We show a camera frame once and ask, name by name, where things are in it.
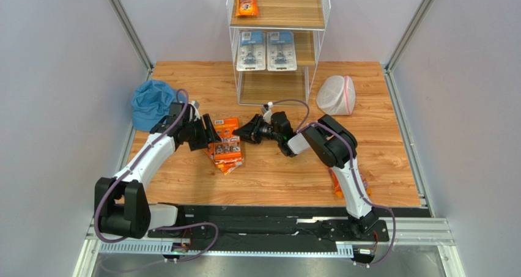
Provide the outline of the blue card razor blister pack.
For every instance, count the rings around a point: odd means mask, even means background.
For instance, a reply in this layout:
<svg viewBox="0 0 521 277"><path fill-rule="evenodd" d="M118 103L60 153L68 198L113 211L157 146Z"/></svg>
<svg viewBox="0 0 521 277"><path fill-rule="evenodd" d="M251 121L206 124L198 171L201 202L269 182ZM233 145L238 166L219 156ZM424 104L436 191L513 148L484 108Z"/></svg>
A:
<svg viewBox="0 0 521 277"><path fill-rule="evenodd" d="M242 31L235 69L239 72L266 69L266 42L263 31Z"/></svg>

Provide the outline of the white Gillette razor pack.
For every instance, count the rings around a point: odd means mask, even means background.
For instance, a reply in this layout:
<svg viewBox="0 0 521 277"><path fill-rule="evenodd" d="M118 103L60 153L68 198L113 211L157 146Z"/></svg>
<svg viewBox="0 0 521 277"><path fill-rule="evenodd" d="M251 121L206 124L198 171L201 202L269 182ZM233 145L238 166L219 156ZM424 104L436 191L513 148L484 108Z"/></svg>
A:
<svg viewBox="0 0 521 277"><path fill-rule="evenodd" d="M289 30L267 33L267 70L271 72L296 71L294 33Z"/></svg>

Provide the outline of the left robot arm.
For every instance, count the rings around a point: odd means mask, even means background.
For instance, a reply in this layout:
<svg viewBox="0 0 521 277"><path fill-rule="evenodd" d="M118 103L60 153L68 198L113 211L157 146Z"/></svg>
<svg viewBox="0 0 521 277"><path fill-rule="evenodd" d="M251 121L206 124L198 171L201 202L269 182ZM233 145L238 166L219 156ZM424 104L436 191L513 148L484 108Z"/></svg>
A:
<svg viewBox="0 0 521 277"><path fill-rule="evenodd" d="M95 184L94 229L106 243L143 238L150 230L172 227L179 209L174 204L151 204L146 189L163 163L183 144L200 150L219 142L210 116L200 115L196 101L173 102L167 115L151 129L136 156L110 178Z"/></svg>

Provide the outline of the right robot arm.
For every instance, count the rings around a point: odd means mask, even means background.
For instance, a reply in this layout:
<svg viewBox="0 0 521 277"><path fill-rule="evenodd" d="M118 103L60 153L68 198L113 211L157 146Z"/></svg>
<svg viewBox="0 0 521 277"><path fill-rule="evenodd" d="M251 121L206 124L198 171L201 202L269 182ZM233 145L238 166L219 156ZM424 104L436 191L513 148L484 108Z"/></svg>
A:
<svg viewBox="0 0 521 277"><path fill-rule="evenodd" d="M317 122L295 131L285 112L272 114L268 122L256 114L247 124L234 130L233 135L251 144L260 144L263 139L274 140L287 157L313 150L339 183L351 230L365 234L379 220L358 169L358 143L354 135L331 116L324 115Z"/></svg>

